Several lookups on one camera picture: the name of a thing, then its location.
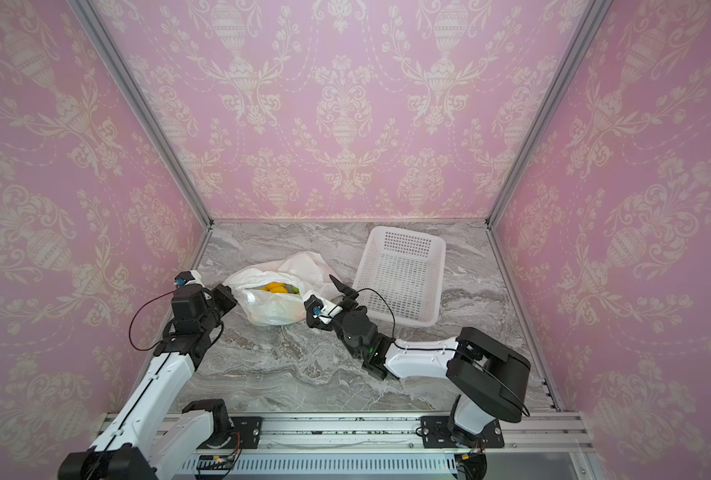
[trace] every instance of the robotic arm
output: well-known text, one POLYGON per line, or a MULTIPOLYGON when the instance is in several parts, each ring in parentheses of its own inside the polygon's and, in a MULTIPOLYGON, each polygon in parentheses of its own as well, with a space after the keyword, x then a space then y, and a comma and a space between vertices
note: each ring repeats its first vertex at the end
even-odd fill
POLYGON ((354 359, 361 360, 374 378, 450 379, 463 393, 448 421, 456 443, 472 448, 485 441, 484 428, 495 419, 521 421, 531 369, 521 354, 471 327, 437 342, 407 342, 386 336, 369 320, 366 306, 355 301, 359 293, 333 276, 331 280, 344 299, 335 305, 308 296, 304 302, 308 326, 333 330, 344 348, 354 359))
POLYGON ((110 426, 85 452, 71 453, 59 480, 169 480, 202 443, 226 445, 235 432, 222 399, 191 402, 177 424, 153 442, 179 390, 212 346, 209 334, 237 302, 228 286, 203 286, 195 270, 175 278, 174 318, 156 345, 145 378, 110 426))

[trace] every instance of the gray marble surface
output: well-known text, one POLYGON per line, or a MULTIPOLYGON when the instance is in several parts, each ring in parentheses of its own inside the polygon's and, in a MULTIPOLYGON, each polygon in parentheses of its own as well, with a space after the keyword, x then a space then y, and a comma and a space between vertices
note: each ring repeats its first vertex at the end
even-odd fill
MULTIPOLYGON (((350 284, 374 226, 217 224, 198 271, 211 286, 244 266, 311 250, 350 284)), ((482 223, 392 226, 438 235, 447 245, 438 322, 423 329, 399 325, 398 338, 446 339, 463 326, 474 326, 531 360, 482 223)), ((207 352, 172 408, 181 411, 199 398, 224 398, 231 412, 448 410, 459 394, 447 379, 373 379, 350 358, 333 332, 310 329, 304 321, 257 327, 236 307, 224 322, 222 339, 207 352)), ((377 324, 389 334, 391 324, 377 324)), ((549 407, 533 369, 526 404, 531 409, 549 407)))

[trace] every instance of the aluminum frame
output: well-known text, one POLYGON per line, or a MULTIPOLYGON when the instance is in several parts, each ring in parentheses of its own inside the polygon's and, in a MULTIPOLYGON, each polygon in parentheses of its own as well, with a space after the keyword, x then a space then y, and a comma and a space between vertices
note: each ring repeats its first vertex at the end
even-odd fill
MULTIPOLYGON (((262 417, 259 448, 245 450, 243 456, 268 453, 464 453, 469 448, 423 449, 415 430, 420 418, 427 415, 449 415, 449 412, 247 412, 262 417)), ((156 438, 173 427, 182 414, 168 414, 158 428, 156 438)), ((108 414, 102 431, 117 414, 108 414)), ((579 413, 532 412, 519 423, 501 422, 504 448, 492 454, 508 452, 594 452, 591 438, 579 413)), ((232 449, 198 449, 196 455, 228 455, 232 449)))
POLYGON ((531 324, 530 317, 526 314, 526 311, 523 308, 523 299, 521 297, 521 294, 519 293, 518 287, 513 282, 513 275, 511 269, 504 261, 504 253, 502 250, 501 243, 499 241, 499 237, 497 236, 497 232, 495 230, 489 229, 486 230, 486 234, 488 236, 489 243, 491 244, 491 249, 494 251, 495 260, 497 261, 497 265, 499 266, 500 273, 502 274, 505 289, 507 290, 507 295, 510 297, 511 302, 513 303, 515 316, 518 319, 518 322, 521 324, 521 329, 523 330, 523 336, 526 339, 526 344, 529 346, 529 351, 531 351, 532 353, 531 360, 534 366, 534 370, 537 371, 537 375, 545 379, 547 389, 549 389, 549 395, 553 398, 553 405, 559 411, 565 410, 566 405, 563 403, 561 395, 556 389, 551 388, 551 386, 556 385, 555 379, 553 378, 551 371, 545 367, 547 361, 545 360, 544 352, 542 351, 540 343, 537 341, 536 337, 533 334, 534 329, 531 324))
POLYGON ((96 52, 100 54, 108 72, 116 81, 121 94, 128 102, 137 120, 147 132, 152 146, 168 168, 177 187, 182 191, 182 195, 185 196, 187 203, 196 214, 198 221, 205 228, 210 228, 213 224, 213 218, 208 212, 208 208, 203 203, 203 199, 198 194, 195 185, 192 184, 185 168, 179 162, 171 143, 166 138, 166 134, 163 133, 155 114, 139 89, 139 85, 134 81, 131 70, 126 61, 123 60, 123 56, 120 54, 115 42, 112 41, 112 36, 108 33, 101 16, 96 12, 90 0, 67 0, 67 3, 78 18, 78 22, 83 26, 83 30, 91 40, 96 52))
MULTIPOLYGON (((210 226, 208 226, 203 231, 203 235, 201 235, 201 240, 198 242, 198 248, 196 249, 196 253, 192 256, 192 259, 190 260, 188 270, 197 270, 198 269, 198 265, 201 264, 201 259, 203 258, 203 255, 206 253, 206 247, 208 246, 208 242, 211 240, 212 232, 213 232, 213 230, 210 226)), ((166 309, 166 315, 164 315, 163 318, 161 319, 161 325, 160 325, 160 328, 158 328, 158 333, 153 338, 158 339, 163 336, 163 329, 166 328, 166 322, 172 316, 174 316, 174 312, 171 310, 171 305, 169 305, 168 308, 166 309)), ((130 395, 139 386, 139 383, 142 381, 142 379, 145 378, 146 368, 144 368, 144 367, 149 366, 150 362, 152 361, 152 356, 153 356, 154 352, 155 352, 155 350, 150 350, 149 352, 147 352, 147 355, 145 357, 145 362, 142 364, 143 368, 139 370, 139 375, 137 375, 136 379, 134 380, 133 388, 131 389, 131 392, 129 392, 130 395)))
POLYGON ((561 59, 555 77, 547 89, 547 93, 542 100, 539 110, 537 110, 537 115, 531 122, 531 126, 521 145, 521 149, 518 150, 518 155, 515 157, 513 167, 502 184, 502 189, 497 195, 495 205, 491 208, 491 213, 487 220, 491 228, 496 229, 502 220, 504 210, 508 202, 510 202, 510 198, 513 196, 518 185, 518 180, 521 179, 523 172, 526 170, 529 158, 539 145, 542 134, 547 129, 547 125, 550 123, 553 114, 555 114, 555 111, 558 109, 563 94, 565 94, 569 88, 571 79, 577 72, 580 62, 582 58, 584 58, 588 47, 590 47, 595 33, 598 31, 600 23, 603 20, 603 16, 609 9, 609 5, 611 5, 612 1, 613 0, 590 0, 585 8, 580 24, 574 32, 566 53, 561 59))

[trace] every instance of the white plastic bag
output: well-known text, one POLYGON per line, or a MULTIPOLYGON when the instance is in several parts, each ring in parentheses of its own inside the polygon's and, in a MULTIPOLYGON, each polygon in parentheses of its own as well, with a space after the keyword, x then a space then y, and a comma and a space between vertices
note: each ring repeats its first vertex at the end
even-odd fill
POLYGON ((300 252, 286 260, 247 266, 227 277, 223 284, 232 289, 248 321, 254 325, 288 325, 305 318, 302 298, 306 293, 312 291, 326 300, 341 295, 329 275, 337 276, 320 254, 300 252), (299 294, 256 290, 271 282, 296 286, 299 294))

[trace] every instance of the pink wallpaper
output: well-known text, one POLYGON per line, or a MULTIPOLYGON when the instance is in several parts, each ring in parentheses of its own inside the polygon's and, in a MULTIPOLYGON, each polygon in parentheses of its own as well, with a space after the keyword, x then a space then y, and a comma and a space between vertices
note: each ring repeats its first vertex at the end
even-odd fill
POLYGON ((711 1, 611 5, 498 233, 607 478, 711 478, 711 1))
POLYGON ((130 317, 201 234, 67 4, 0 0, 0 478, 56 475, 122 405, 130 317))
POLYGON ((94 0, 216 218, 485 217, 587 0, 94 0))

